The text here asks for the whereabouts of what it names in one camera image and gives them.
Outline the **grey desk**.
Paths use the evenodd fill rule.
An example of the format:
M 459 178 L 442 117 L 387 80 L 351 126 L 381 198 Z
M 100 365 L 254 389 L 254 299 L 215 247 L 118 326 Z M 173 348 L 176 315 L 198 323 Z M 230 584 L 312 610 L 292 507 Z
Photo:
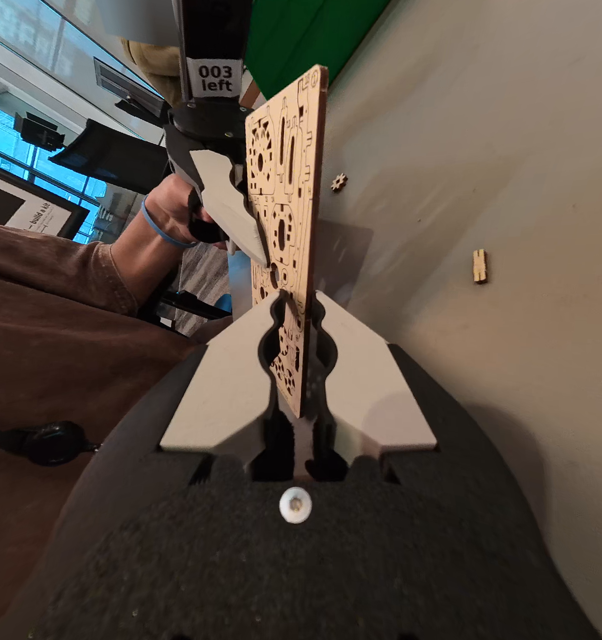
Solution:
M 324 135 L 314 286 L 439 432 L 384 475 L 502 524 L 506 467 L 602 637 L 602 1 L 389 1 Z

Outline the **grey wall fixture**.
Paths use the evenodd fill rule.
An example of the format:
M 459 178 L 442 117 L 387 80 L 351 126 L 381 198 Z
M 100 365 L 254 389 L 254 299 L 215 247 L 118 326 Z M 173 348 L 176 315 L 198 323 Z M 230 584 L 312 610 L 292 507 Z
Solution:
M 152 88 L 130 79 L 97 57 L 93 60 L 98 87 L 156 118 L 161 116 L 165 101 Z

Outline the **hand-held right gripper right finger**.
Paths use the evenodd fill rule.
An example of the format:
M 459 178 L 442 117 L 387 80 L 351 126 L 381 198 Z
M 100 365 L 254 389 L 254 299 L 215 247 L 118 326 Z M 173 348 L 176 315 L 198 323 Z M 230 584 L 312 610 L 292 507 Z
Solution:
M 390 344 L 324 292 L 315 292 L 312 310 L 334 451 L 351 464 L 361 455 L 435 450 L 436 436 Z

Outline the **laser-cut wooden model sheet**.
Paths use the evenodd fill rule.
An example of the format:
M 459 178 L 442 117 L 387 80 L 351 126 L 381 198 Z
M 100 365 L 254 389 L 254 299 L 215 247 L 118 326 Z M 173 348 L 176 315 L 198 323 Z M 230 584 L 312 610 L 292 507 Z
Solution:
M 252 305 L 286 291 L 271 370 L 293 415 L 304 414 L 329 72 L 314 65 L 246 120 L 248 196 L 270 262 L 251 262 Z

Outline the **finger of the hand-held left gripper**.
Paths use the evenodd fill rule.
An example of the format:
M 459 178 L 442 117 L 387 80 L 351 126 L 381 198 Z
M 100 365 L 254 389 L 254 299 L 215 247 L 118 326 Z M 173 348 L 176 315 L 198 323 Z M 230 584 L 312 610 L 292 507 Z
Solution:
M 194 167 L 202 182 L 202 204 L 234 244 L 260 267 L 270 265 L 257 220 L 249 211 L 249 202 L 234 183 L 235 166 L 231 159 L 208 149 L 191 150 Z

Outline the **person's left hand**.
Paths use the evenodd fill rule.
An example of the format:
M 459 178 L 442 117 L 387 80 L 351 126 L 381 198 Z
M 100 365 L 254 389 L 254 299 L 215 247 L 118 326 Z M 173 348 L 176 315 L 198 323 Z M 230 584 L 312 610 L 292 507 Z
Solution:
M 172 173 L 144 198 L 145 211 L 161 232 L 182 245 L 200 242 L 190 232 L 192 185 Z

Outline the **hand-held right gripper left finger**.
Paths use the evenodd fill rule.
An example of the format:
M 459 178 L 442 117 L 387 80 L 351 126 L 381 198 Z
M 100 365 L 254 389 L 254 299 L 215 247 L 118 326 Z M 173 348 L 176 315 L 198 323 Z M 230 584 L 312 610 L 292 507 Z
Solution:
M 286 291 L 271 294 L 209 341 L 162 450 L 231 455 L 248 465 L 265 449 L 265 425 L 278 407 L 271 366 L 287 306 Z

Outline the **green plastic bin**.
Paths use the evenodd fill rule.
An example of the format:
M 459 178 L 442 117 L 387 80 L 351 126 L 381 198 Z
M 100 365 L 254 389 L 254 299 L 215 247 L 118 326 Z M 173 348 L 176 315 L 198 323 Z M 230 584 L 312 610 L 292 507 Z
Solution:
M 271 99 L 314 65 L 332 82 L 389 1 L 254 1 L 245 65 Z

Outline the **framed marker sign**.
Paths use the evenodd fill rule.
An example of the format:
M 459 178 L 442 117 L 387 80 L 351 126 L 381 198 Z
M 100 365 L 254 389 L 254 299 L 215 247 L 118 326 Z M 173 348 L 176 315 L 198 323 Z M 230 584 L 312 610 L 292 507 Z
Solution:
M 0 226 L 73 239 L 88 210 L 0 168 Z

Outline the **blue wristband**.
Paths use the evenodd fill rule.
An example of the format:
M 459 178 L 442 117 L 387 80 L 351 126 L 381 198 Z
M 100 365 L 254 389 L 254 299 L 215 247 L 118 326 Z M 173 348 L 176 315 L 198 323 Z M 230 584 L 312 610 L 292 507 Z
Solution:
M 199 244 L 198 241 L 194 241 L 192 243 L 184 243 L 181 241 L 178 241 L 177 239 L 174 239 L 173 237 L 170 237 L 168 234 L 166 234 L 161 228 L 159 228 L 159 226 L 156 224 L 156 222 L 152 219 L 151 215 L 149 214 L 147 207 L 146 207 L 146 199 L 147 197 L 144 197 L 144 199 L 142 200 L 141 204 L 140 204 L 140 212 L 142 213 L 142 216 L 144 218 L 144 220 L 147 222 L 147 224 L 149 225 L 150 228 L 153 229 L 153 231 L 166 243 L 168 243 L 169 245 L 179 249 L 179 250 L 189 250 L 191 248 L 194 248 L 197 244 Z

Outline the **black device on stand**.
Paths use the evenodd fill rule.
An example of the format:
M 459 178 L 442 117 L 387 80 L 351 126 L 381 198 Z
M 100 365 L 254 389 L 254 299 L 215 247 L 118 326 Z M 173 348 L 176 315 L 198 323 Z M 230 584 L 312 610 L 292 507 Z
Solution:
M 65 147 L 65 134 L 58 131 L 58 126 L 29 112 L 26 117 L 16 113 L 14 130 L 21 139 L 47 151 L 56 151 Z

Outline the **black office chair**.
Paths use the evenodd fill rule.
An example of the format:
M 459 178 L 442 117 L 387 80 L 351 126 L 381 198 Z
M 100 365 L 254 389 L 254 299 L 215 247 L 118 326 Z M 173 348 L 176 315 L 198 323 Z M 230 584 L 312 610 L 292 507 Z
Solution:
M 164 147 L 88 119 L 86 128 L 50 162 L 146 195 L 172 170 Z

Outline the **black metal floor stand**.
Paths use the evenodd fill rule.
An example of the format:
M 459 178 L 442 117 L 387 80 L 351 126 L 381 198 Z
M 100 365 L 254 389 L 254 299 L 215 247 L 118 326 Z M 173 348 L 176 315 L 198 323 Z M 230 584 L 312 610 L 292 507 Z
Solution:
M 169 305 L 177 310 L 182 310 L 193 316 L 202 317 L 208 321 L 215 321 L 232 316 L 231 311 L 209 305 L 199 300 L 194 294 L 187 291 L 166 291 L 161 296 L 161 303 Z

